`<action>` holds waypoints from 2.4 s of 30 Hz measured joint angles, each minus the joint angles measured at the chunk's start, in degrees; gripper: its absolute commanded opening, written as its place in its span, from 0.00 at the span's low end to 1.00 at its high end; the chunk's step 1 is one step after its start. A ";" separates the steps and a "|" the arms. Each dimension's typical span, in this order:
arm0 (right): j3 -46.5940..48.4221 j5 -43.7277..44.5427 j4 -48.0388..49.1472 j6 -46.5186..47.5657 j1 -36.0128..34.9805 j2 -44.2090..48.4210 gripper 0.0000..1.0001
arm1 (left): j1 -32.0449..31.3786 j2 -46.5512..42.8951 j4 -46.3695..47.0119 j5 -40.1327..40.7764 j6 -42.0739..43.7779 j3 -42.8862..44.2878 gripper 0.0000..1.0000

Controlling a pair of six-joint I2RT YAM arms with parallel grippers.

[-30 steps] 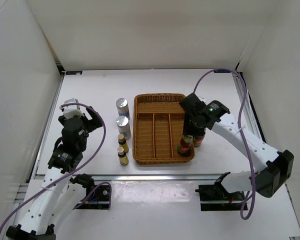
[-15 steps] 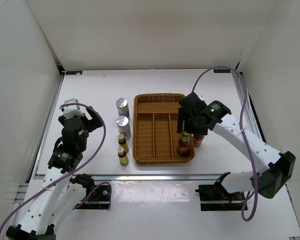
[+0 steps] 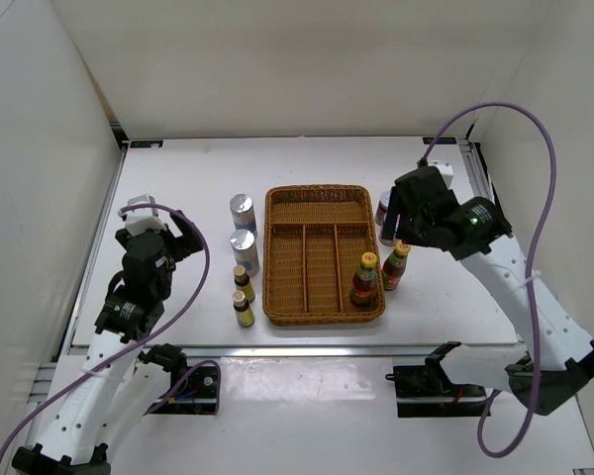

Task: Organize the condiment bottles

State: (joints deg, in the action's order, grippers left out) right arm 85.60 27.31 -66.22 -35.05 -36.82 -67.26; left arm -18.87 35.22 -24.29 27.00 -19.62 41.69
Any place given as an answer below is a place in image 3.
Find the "red sauce bottle yellow cap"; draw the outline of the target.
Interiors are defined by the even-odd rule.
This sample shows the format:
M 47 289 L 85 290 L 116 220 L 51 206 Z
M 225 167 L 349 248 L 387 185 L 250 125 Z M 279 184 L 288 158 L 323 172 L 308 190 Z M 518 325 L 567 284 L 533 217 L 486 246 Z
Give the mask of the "red sauce bottle yellow cap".
M 358 307 L 370 305 L 377 286 L 377 256 L 374 252 L 365 252 L 360 258 L 360 266 L 355 271 L 349 297 Z

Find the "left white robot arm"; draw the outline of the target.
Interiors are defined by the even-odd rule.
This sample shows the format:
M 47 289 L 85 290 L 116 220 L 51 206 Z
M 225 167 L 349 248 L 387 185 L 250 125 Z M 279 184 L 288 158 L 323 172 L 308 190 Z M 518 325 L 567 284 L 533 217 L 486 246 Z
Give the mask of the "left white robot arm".
M 14 453 L 17 473 L 110 473 L 113 452 L 132 427 L 186 388 L 193 370 L 182 349 L 146 345 L 181 317 L 158 322 L 177 263 L 209 248 L 181 211 L 170 210 L 180 231 L 175 236 L 159 218 L 161 209 L 142 202 L 120 210 L 124 225 L 115 238 L 125 251 L 122 269 L 109 282 L 79 376 L 34 411 L 59 404 L 33 445 Z

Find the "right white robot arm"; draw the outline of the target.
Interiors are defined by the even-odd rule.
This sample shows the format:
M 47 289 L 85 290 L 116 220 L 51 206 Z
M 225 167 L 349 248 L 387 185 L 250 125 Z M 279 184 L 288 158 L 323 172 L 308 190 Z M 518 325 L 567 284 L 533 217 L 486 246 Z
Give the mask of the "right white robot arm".
M 521 341 L 511 349 L 450 341 L 425 359 L 425 383 L 445 396 L 476 385 L 513 394 L 547 416 L 594 378 L 594 337 L 560 306 L 542 280 L 527 276 L 512 227 L 492 201 L 459 203 L 439 170 L 397 178 L 383 230 L 411 246 L 446 251 L 489 292 Z

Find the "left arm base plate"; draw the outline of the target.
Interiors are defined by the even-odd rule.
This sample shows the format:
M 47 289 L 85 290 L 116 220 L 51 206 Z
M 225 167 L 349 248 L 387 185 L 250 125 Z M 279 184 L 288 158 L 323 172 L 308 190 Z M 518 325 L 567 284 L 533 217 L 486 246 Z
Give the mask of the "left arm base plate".
M 170 389 L 148 410 L 147 415 L 216 416 L 220 410 L 222 372 L 215 360 L 204 360 L 181 368 L 171 376 Z

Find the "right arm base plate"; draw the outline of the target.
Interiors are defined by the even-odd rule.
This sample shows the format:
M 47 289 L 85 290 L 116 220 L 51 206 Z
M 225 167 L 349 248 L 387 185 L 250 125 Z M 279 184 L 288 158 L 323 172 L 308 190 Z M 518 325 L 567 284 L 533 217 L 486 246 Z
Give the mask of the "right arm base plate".
M 394 366 L 385 380 L 394 385 L 399 419 L 475 418 L 488 398 L 483 387 L 444 384 L 425 366 Z

